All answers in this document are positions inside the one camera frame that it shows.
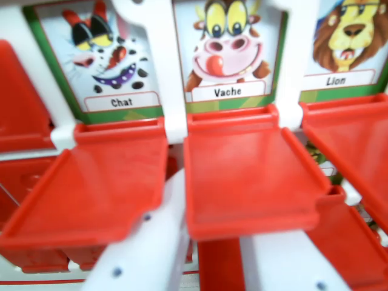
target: red plastic tray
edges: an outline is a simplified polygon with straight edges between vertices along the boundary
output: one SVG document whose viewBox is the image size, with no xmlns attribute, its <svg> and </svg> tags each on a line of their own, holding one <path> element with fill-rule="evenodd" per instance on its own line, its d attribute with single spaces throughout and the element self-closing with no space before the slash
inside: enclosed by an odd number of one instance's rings
<svg viewBox="0 0 388 291">
<path fill-rule="evenodd" d="M 0 68 L 0 152 L 54 148 L 49 114 L 5 40 L 0 40 Z"/>
<path fill-rule="evenodd" d="M 388 232 L 388 96 L 301 103 L 310 140 L 363 196 Z"/>
<path fill-rule="evenodd" d="M 388 256 L 341 187 L 318 203 L 319 224 L 307 232 L 352 290 L 388 290 Z"/>
<path fill-rule="evenodd" d="M 125 238 L 162 201 L 163 119 L 80 125 L 0 236 L 13 249 L 101 246 Z"/>
<path fill-rule="evenodd" d="M 310 229 L 330 182 L 276 108 L 188 116 L 187 223 L 197 240 Z"/>
</svg>

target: cat's ear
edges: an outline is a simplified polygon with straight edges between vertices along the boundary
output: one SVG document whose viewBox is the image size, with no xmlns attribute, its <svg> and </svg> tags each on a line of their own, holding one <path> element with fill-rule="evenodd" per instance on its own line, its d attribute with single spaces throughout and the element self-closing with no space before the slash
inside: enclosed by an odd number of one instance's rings
<svg viewBox="0 0 388 291">
<path fill-rule="evenodd" d="M 117 13 L 117 28 L 119 30 L 119 34 L 122 38 L 127 39 L 129 37 L 129 25 L 125 20 L 123 20 Z"/>
</svg>

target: red plastic compartment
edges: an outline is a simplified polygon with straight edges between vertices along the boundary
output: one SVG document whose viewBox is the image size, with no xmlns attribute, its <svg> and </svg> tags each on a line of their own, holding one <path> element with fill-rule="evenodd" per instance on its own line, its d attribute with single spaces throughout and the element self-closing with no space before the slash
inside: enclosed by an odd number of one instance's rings
<svg viewBox="0 0 388 291">
<path fill-rule="evenodd" d="M 69 259 L 60 250 L 10 250 L 0 249 L 0 254 L 24 273 L 68 271 Z"/>
<path fill-rule="evenodd" d="M 0 40 L 0 67 L 0 152 L 54 148 L 49 114 L 5 40 Z"/>
<path fill-rule="evenodd" d="M 318 203 L 319 224 L 307 232 L 352 290 L 388 290 L 388 256 L 340 186 Z"/>
<path fill-rule="evenodd" d="M 388 96 L 301 103 L 310 140 L 363 196 L 388 232 Z"/>
<path fill-rule="evenodd" d="M 75 138 L 78 145 L 63 151 L 10 218 L 1 247 L 58 248 L 86 265 L 98 252 L 77 248 L 125 238 L 160 205 L 167 162 L 162 118 L 79 125 Z"/>
<path fill-rule="evenodd" d="M 22 203 L 55 159 L 48 156 L 0 162 L 0 184 L 15 201 Z"/>
<path fill-rule="evenodd" d="M 0 186 L 0 231 L 17 207 L 17 203 L 12 200 L 9 193 Z"/>
<path fill-rule="evenodd" d="M 273 105 L 188 116 L 187 223 L 193 238 L 310 229 L 330 182 Z"/>
<path fill-rule="evenodd" d="M 238 238 L 198 243 L 201 291 L 245 291 Z"/>
</svg>

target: cartoon lion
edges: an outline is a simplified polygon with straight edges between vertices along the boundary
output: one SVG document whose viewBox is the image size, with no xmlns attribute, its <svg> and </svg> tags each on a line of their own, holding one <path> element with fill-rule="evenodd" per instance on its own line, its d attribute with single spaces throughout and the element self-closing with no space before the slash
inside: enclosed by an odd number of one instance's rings
<svg viewBox="0 0 388 291">
<path fill-rule="evenodd" d="M 316 26 L 313 58 L 347 72 L 373 57 L 388 40 L 388 0 L 338 1 Z"/>
</svg>

